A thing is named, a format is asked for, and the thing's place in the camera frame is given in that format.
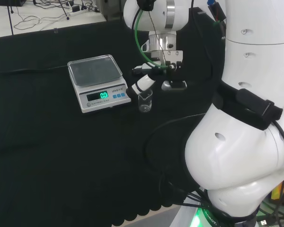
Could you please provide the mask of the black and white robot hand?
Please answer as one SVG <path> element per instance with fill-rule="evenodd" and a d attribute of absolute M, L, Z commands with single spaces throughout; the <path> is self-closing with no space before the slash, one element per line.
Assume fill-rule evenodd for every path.
<path fill-rule="evenodd" d="M 163 91 L 183 91 L 187 89 L 184 76 L 181 75 L 183 69 L 183 52 L 177 50 L 175 40 L 160 38 L 155 40 L 149 38 L 142 46 L 143 53 L 149 53 L 153 59 L 143 64 L 142 77 L 131 86 L 132 90 L 140 95 L 151 88 L 155 82 L 162 82 Z"/>

